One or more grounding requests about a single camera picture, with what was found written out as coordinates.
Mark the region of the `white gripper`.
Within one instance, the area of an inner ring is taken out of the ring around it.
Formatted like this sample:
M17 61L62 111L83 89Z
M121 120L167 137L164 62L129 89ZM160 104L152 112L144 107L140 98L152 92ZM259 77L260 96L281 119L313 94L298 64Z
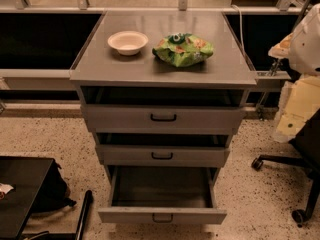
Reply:
M294 29L268 51L270 57L287 59L300 74L320 75L320 4L316 4ZM320 108L320 78L302 76L282 87L273 138L288 142Z

